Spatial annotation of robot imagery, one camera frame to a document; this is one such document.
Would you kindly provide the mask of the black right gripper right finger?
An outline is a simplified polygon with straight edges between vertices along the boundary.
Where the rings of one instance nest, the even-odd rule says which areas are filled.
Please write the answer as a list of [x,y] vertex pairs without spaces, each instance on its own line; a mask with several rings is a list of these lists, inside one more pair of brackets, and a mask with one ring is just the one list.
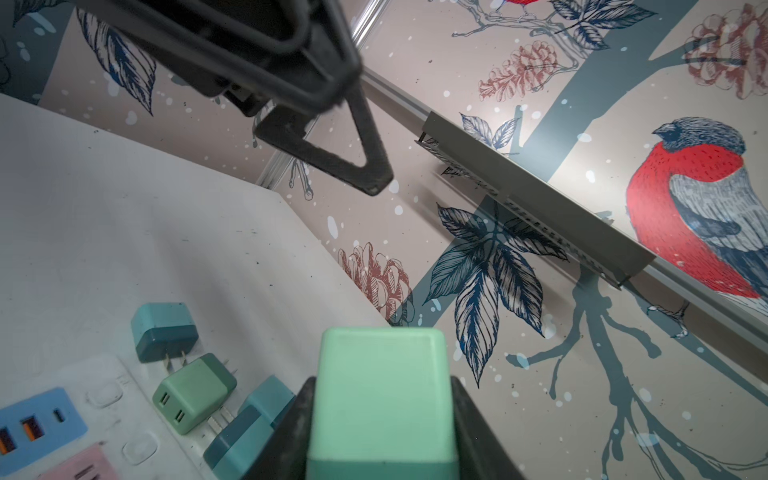
[[459,378],[450,381],[459,478],[524,480]]

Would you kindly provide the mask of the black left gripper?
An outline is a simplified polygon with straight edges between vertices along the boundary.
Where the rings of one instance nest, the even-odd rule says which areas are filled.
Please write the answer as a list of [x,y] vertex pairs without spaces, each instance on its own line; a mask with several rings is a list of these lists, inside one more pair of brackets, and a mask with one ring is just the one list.
[[[275,107],[258,140],[368,195],[394,180],[360,77],[362,60],[336,1],[79,1],[206,97]],[[342,104],[358,140],[353,155],[311,137],[320,115]]]

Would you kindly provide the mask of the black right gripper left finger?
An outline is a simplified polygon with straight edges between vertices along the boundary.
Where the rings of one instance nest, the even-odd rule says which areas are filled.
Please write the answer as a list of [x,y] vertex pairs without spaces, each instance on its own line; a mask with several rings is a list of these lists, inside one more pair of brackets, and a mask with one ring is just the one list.
[[315,388],[316,378],[309,377],[254,464],[244,474],[244,479],[304,480],[308,478],[307,457]]

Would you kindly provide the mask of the green charger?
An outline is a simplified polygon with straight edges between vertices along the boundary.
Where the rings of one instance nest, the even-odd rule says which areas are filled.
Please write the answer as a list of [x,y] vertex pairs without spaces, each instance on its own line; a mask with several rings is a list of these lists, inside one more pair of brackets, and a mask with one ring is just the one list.
[[335,327],[324,332],[306,476],[459,478],[441,331]]

